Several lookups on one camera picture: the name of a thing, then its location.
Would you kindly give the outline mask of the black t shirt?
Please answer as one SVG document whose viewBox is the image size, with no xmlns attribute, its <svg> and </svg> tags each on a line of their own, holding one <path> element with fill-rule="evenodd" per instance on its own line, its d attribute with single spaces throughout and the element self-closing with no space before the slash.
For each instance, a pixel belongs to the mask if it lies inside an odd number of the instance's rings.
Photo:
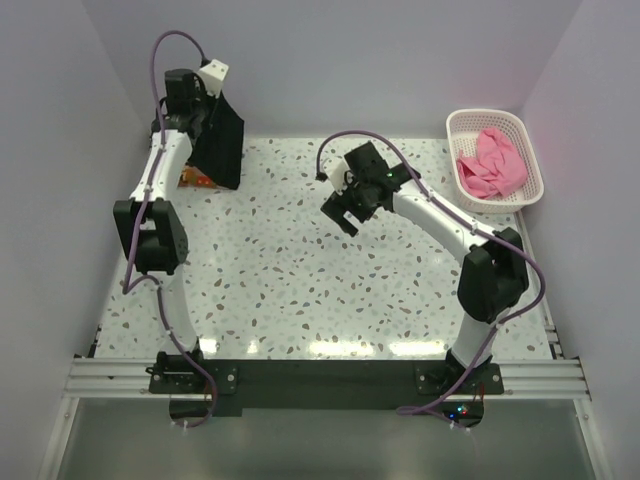
<svg viewBox="0 0 640 480">
<path fill-rule="evenodd" d="M 189 164 L 217 186 L 237 190 L 241 181 L 245 122 L 223 93 L 209 104 L 210 111 Z"/>
</svg>

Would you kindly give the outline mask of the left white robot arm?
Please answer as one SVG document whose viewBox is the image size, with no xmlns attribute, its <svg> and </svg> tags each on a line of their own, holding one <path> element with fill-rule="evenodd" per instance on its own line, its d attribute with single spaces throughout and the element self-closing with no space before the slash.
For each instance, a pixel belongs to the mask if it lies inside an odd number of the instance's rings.
<svg viewBox="0 0 640 480">
<path fill-rule="evenodd" d="M 116 201 L 113 207 L 127 259 L 122 290 L 127 295 L 143 282 L 155 288 L 164 346 L 150 370 L 153 381 L 213 395 L 215 381 L 202 363 L 186 301 L 183 273 L 188 237 L 171 201 L 203 132 L 211 97 L 202 79 L 189 69 L 167 71 L 164 82 L 166 95 L 156 100 L 143 175 L 129 198 Z"/>
</svg>

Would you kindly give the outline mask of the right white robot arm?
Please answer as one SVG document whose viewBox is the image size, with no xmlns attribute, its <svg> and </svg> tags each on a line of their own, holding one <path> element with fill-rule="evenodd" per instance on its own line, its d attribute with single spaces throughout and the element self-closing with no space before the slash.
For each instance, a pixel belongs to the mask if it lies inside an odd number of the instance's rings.
<svg viewBox="0 0 640 480">
<path fill-rule="evenodd" d="M 384 209 L 421 228 L 458 262 L 463 320 L 437 379 L 443 391 L 469 392 L 491 359 L 501 321 L 529 288 L 520 234 L 476 223 L 429 189 L 406 159 L 390 166 L 371 142 L 341 160 L 318 159 L 316 177 L 333 188 L 322 212 L 346 234 L 358 232 L 353 219 L 364 223 Z"/>
</svg>

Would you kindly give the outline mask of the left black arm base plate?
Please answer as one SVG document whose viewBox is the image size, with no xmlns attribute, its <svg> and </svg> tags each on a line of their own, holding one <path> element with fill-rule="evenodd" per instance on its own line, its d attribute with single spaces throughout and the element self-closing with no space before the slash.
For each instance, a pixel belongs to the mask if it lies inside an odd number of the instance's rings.
<svg viewBox="0 0 640 480">
<path fill-rule="evenodd" d="M 201 367 L 216 384 L 218 395 L 234 395 L 237 391 L 239 370 L 226 361 L 205 360 Z M 148 391 L 152 394 L 211 394 L 212 387 L 205 376 L 183 360 L 169 365 L 156 363 L 147 367 L 150 376 Z"/>
</svg>

